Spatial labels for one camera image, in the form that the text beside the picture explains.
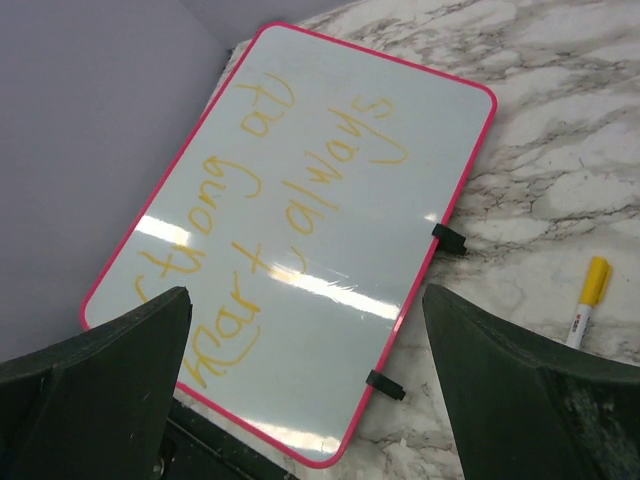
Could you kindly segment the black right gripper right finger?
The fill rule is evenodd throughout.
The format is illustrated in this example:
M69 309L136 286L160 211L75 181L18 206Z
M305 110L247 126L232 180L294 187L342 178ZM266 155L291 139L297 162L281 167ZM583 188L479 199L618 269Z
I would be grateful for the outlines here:
M467 479L636 479L639 369L574 350L437 284L426 329Z

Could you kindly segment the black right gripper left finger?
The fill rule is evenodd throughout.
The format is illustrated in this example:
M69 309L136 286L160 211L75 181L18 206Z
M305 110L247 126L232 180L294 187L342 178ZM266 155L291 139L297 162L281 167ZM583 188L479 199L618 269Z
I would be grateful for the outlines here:
M4 479L149 479L192 316L184 287L2 363Z

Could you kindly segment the white marker pen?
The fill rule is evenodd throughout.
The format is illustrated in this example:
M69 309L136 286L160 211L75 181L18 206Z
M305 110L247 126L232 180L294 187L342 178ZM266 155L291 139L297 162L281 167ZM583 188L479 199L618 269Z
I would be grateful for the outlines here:
M565 345L579 349L595 307L603 300L612 273L612 266L603 257L591 259L574 318Z

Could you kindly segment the pink framed whiteboard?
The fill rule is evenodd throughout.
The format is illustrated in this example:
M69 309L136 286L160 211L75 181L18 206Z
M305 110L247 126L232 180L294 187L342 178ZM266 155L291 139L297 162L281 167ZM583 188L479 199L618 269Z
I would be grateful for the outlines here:
M183 286L181 391L335 464L498 107L486 86L264 26L89 291L93 328Z

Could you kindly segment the yellow marker cap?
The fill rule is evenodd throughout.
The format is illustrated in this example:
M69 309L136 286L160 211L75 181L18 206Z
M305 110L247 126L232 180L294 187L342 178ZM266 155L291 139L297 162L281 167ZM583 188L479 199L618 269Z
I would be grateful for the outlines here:
M611 264L603 257L591 259L579 303L594 307L604 298L612 274Z

